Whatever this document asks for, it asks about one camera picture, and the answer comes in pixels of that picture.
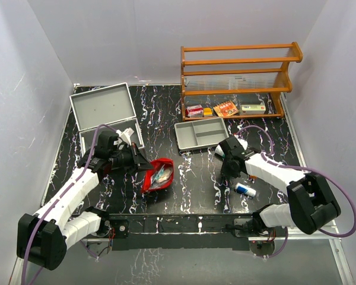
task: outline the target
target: wooden shelf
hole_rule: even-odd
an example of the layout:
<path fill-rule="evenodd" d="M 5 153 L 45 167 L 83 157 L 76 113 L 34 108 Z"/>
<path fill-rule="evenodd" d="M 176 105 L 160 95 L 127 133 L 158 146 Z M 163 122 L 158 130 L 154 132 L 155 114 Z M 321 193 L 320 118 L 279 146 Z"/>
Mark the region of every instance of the wooden shelf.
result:
<path fill-rule="evenodd" d="M 185 53 L 216 52 L 221 50 L 269 50 L 278 56 L 267 56 L 268 52 L 261 51 L 262 57 L 186 60 Z M 247 46 L 213 46 L 213 47 L 181 47 L 181 86 L 182 86 L 182 114 L 183 120 L 200 120 L 205 118 L 185 117 L 185 97 L 214 96 L 231 94 L 269 93 L 272 97 L 276 113 L 264 115 L 236 115 L 224 119 L 244 118 L 274 118 L 283 117 L 279 96 L 281 92 L 291 92 L 293 86 L 288 76 L 290 62 L 301 62 L 302 51 L 296 42 L 277 45 L 247 45 Z M 234 64 L 270 64 L 281 63 L 280 68 L 258 69 L 229 69 L 212 71 L 185 71 L 185 67 L 200 65 L 234 65 Z"/>
<path fill-rule="evenodd" d="M 263 114 L 263 115 L 235 115 L 235 116 L 229 116 L 229 117 L 218 117 L 218 116 L 212 116 L 212 117 L 195 117 L 195 118 L 190 118 L 186 117 L 186 121 L 195 121 L 195 120 L 205 120 L 205 119 L 211 119 L 211 118 L 223 118 L 225 120 L 230 120 L 230 119 L 253 119 L 253 118 L 281 118 L 282 116 L 280 114 Z"/>

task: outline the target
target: black marble table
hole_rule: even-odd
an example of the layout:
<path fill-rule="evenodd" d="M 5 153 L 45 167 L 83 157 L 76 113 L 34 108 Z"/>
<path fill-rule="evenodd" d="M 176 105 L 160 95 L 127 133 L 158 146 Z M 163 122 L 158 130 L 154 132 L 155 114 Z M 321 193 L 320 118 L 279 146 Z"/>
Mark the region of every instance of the black marble table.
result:
<path fill-rule="evenodd" d="M 76 93 L 98 87 L 79 87 Z M 285 195 L 262 180 L 248 180 L 247 176 L 232 180 L 231 185 L 220 178 L 221 160 L 214 150 L 180 152 L 177 147 L 174 124 L 182 121 L 180 86 L 131 86 L 131 97 L 141 127 L 147 158 L 167 157 L 174 161 L 174 181 L 162 191 L 140 194 L 144 174 L 111 175 L 92 190 L 78 206 L 75 214 L 89 206 L 111 214 L 228 214 L 252 213 L 268 203 L 285 202 Z M 225 120 L 230 134 L 243 126 L 261 126 L 274 141 L 274 159 L 298 165 L 298 158 L 289 127 L 283 119 Z M 248 129 L 243 138 L 250 146 L 268 150 L 269 142 L 257 129 Z M 52 179 L 47 189 L 48 202 L 68 180 L 81 155 L 78 128 L 70 111 L 65 133 L 55 162 Z M 241 182 L 257 190 L 250 199 L 233 191 Z"/>

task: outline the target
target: wire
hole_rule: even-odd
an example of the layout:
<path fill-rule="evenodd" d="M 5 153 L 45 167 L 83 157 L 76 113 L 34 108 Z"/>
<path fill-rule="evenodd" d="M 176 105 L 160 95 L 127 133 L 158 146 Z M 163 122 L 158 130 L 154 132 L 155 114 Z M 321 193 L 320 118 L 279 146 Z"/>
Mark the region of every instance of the wire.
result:
<path fill-rule="evenodd" d="M 273 242 L 274 240 L 275 240 L 275 229 L 272 229 L 271 231 L 269 231 L 269 237 L 266 242 Z"/>
<path fill-rule="evenodd" d="M 95 253 L 95 252 L 93 252 L 92 250 L 90 250 L 85 244 L 84 244 L 84 242 L 83 241 L 79 241 L 79 243 L 85 248 L 85 250 L 89 253 L 89 254 L 91 254 L 94 258 L 99 258 L 99 256 Z"/>
<path fill-rule="evenodd" d="M 277 252 L 273 253 L 272 255 L 256 255 L 256 256 L 257 256 L 257 257 L 261 257 L 261 258 L 265 258 L 265 257 L 268 257 L 268 258 L 276 257 L 277 255 L 279 255 L 279 254 L 284 250 L 288 238 L 289 238 L 289 231 L 288 231 L 287 227 L 285 227 L 285 240 L 284 240 L 284 243 L 282 244 L 281 248 L 280 248 Z"/>
<path fill-rule="evenodd" d="M 107 236 L 110 231 L 111 231 L 111 228 L 109 228 L 109 229 L 108 229 L 108 232 L 105 233 L 103 236 L 98 236 L 98 235 L 96 235 L 96 237 L 97 237 L 97 238 L 99 238 L 99 237 L 100 237 L 100 238 L 103 238 L 103 237 Z"/>
<path fill-rule="evenodd" d="M 96 143 L 96 138 L 97 138 L 97 133 L 99 131 L 99 129 L 103 128 L 103 127 L 106 127 L 106 128 L 109 128 L 111 129 L 112 131 L 116 132 L 116 130 L 114 128 L 112 128 L 111 126 L 108 126 L 106 125 L 105 123 L 97 126 L 97 128 L 95 129 L 95 133 L 94 133 L 94 137 L 93 137 L 93 142 L 92 142 L 92 147 L 91 147 L 91 150 L 90 150 L 90 153 L 88 155 L 88 159 L 87 159 L 87 162 L 85 163 L 85 166 L 83 168 L 83 171 L 82 173 L 77 177 L 76 181 L 77 182 L 78 180 L 80 180 L 84 173 L 86 172 L 87 168 L 88 168 L 88 165 L 90 164 L 90 161 L 91 161 L 91 158 L 94 154 L 94 145 Z M 69 191 L 72 187 L 74 186 L 74 183 L 71 183 L 69 186 L 67 186 L 66 190 L 63 191 L 63 193 L 61 193 L 60 195 L 60 198 L 62 198 L 66 193 L 67 191 Z M 50 205 L 50 207 L 45 211 L 45 213 L 40 217 L 40 219 L 38 220 L 36 226 L 34 227 L 31 235 L 30 235 L 30 238 L 29 238 L 29 241 L 28 241 L 28 244 L 26 246 L 26 250 L 25 250 L 25 255 L 24 255 L 24 264 L 23 264 L 23 271 L 22 271 L 22 274 L 21 274 L 21 285 L 25 285 L 26 283 L 26 269 L 27 269 L 27 266 L 28 266 L 28 259 L 29 259 L 29 253 L 30 253 L 30 248 L 31 248 L 31 245 L 33 244 L 33 241 L 34 241 L 34 237 L 36 236 L 36 233 L 39 229 L 39 227 L 41 226 L 42 222 L 44 221 L 44 219 L 46 218 L 46 216 L 51 212 L 51 210 L 55 207 L 55 205 L 59 202 L 60 200 L 59 199 L 56 199 L 52 205 Z"/>
<path fill-rule="evenodd" d="M 237 136 L 241 136 L 241 133 L 246 130 L 246 129 L 249 129 L 249 128 L 256 128 L 256 129 L 259 129 L 260 131 L 262 131 L 269 139 L 269 143 L 271 145 L 270 147 L 270 152 L 268 153 L 269 156 L 273 156 L 274 155 L 274 143 L 273 143 L 273 140 L 272 140 L 272 137 L 268 134 L 268 132 L 266 130 L 264 130 L 263 128 L 259 127 L 259 126 L 256 126 L 256 125 L 251 125 L 251 126 L 245 126 L 243 128 L 241 128 L 237 133 L 236 135 Z"/>
<path fill-rule="evenodd" d="M 101 250 L 101 252 L 100 252 L 97 256 L 100 257 L 101 254 L 102 254 L 106 249 L 109 249 L 109 248 L 110 248 L 110 246 L 107 246 L 107 247 L 103 248 L 103 249 Z"/>
<path fill-rule="evenodd" d="M 241 128 L 237 133 L 236 135 L 241 135 L 241 133 L 245 130 L 245 129 L 248 129 L 248 128 L 257 128 L 259 129 L 260 131 L 262 131 L 269 139 L 269 143 L 270 143 L 270 146 L 271 146 L 271 150 L 268 154 L 266 154 L 267 156 L 271 156 L 274 154 L 274 150 L 273 150 L 273 147 L 274 147 L 274 144 L 273 144 L 273 140 L 272 140 L 272 137 L 261 127 L 259 126 L 256 126 L 256 125 L 250 125 L 250 126 L 245 126 L 243 128 Z M 348 237 L 348 236 L 351 236 L 353 233 L 356 232 L 356 206 L 355 206 L 355 203 L 353 202 L 352 198 L 350 197 L 350 195 L 347 193 L 347 191 L 344 189 L 343 186 L 341 186 L 339 183 L 337 183 L 335 180 L 333 180 L 330 176 L 328 176 L 327 174 L 323 173 L 323 172 L 320 172 L 314 168 L 311 168 L 311 167 L 304 167 L 304 166 L 292 166 L 292 165 L 283 165 L 283 164 L 279 164 L 279 163 L 276 163 L 272 160 L 268 160 L 268 158 L 266 158 L 266 156 L 264 155 L 264 153 L 261 153 L 261 156 L 262 158 L 269 164 L 272 164 L 274 166 L 278 166 L 280 168 L 286 168 L 286 169 L 294 169 L 294 170 L 302 170 L 302 171 L 310 171 L 310 172 L 314 172 L 314 173 L 317 173 L 321 176 L 323 176 L 325 179 L 327 179 L 329 182 L 331 182 L 332 184 L 334 184 L 344 195 L 344 197 L 348 200 L 349 204 L 351 205 L 351 208 L 352 208 L 352 212 L 354 213 L 354 225 L 352 226 L 352 229 L 346 233 L 330 233 L 330 232 L 327 232 L 323 229 L 319 229 L 320 232 L 324 233 L 325 235 L 328 235 L 328 236 L 332 236 L 332 237 L 335 237 L 335 238 L 345 238 L 345 237 Z M 282 248 L 279 250 L 278 253 L 280 253 L 283 249 L 283 247 L 286 245 L 286 243 L 284 242 Z"/>
<path fill-rule="evenodd" d="M 270 233 L 270 232 L 269 232 L 269 233 L 266 233 L 266 234 L 256 233 L 256 235 L 258 235 L 258 236 L 263 236 L 263 237 L 269 235 L 269 237 L 271 237 L 271 233 Z"/>
<path fill-rule="evenodd" d="M 115 238 L 115 234 L 116 234 L 115 229 L 112 229 L 112 234 L 108 237 L 110 249 L 112 249 L 113 239 Z"/>
<path fill-rule="evenodd" d="M 33 283 L 36 281 L 38 275 L 40 275 L 43 267 L 41 266 L 40 269 L 38 269 L 37 273 L 33 276 L 33 278 L 30 280 L 29 285 L 33 285 Z"/>
<path fill-rule="evenodd" d="M 355 203 L 353 202 L 352 198 L 350 197 L 350 195 L 347 193 L 347 191 L 339 184 L 337 183 L 335 180 L 333 180 L 331 177 L 329 177 L 327 174 L 318 171 L 316 169 L 313 169 L 311 167 L 304 167 L 304 166 L 293 166 L 293 165 L 283 165 L 283 164 L 278 164 L 272 160 L 269 160 L 266 158 L 266 156 L 261 153 L 262 158 L 269 164 L 274 165 L 274 166 L 278 166 L 280 168 L 286 168 L 286 169 L 294 169 L 294 170 L 303 170 L 303 171 L 310 171 L 310 172 L 314 172 L 317 173 L 321 176 L 323 176 L 324 178 L 326 178 L 329 182 L 331 182 L 332 184 L 334 184 L 344 195 L 344 197 L 348 200 L 349 204 L 351 205 L 352 208 L 352 212 L 354 213 L 354 225 L 352 226 L 352 229 L 346 233 L 330 233 L 327 232 L 325 230 L 319 229 L 320 232 L 328 235 L 328 236 L 333 236 L 335 238 L 345 238 L 348 236 L 351 236 L 354 232 L 356 232 L 356 206 Z"/>

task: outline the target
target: gray storage box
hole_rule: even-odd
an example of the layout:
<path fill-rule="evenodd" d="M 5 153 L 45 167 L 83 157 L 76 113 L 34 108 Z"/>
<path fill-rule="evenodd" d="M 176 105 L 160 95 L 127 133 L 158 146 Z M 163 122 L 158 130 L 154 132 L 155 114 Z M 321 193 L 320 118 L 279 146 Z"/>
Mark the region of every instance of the gray storage box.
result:
<path fill-rule="evenodd" d="M 127 83 L 116 84 L 70 96 L 72 110 L 77 121 L 82 154 L 91 147 L 95 129 L 107 124 L 124 131 L 131 127 L 131 136 L 139 148 L 144 147 L 141 130 Z"/>
<path fill-rule="evenodd" d="M 229 137 L 222 118 L 177 123 L 174 128 L 180 150 L 215 147 Z"/>

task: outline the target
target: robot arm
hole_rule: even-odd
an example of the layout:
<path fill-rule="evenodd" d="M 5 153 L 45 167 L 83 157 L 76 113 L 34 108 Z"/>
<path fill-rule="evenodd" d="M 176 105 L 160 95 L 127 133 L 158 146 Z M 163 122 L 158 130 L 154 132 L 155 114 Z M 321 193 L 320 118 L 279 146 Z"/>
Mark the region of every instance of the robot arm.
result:
<path fill-rule="evenodd" d="M 135 173 L 152 169 L 135 143 L 119 144 L 118 138 L 118 134 L 102 132 L 87 171 L 82 175 L 89 150 L 78 162 L 66 184 L 46 205 L 34 215 L 25 214 L 20 218 L 17 234 L 18 257 L 24 258 L 30 236 L 40 217 L 44 219 L 31 244 L 28 260 L 49 270 L 57 268 L 66 251 L 82 238 L 92 233 L 106 234 L 108 229 L 105 222 L 109 215 L 105 211 L 90 207 L 79 217 L 71 221 L 69 219 L 79 203 L 111 171 L 123 169 L 127 173 Z"/>
<path fill-rule="evenodd" d="M 284 169 L 266 159 L 254 148 L 242 147 L 235 137 L 220 143 L 225 154 L 221 174 L 240 177 L 240 172 L 270 183 L 288 196 L 288 204 L 268 205 L 253 214 L 249 230 L 262 232 L 267 228 L 297 226 L 308 235 L 319 230 L 341 214 L 326 179 L 315 173 Z"/>

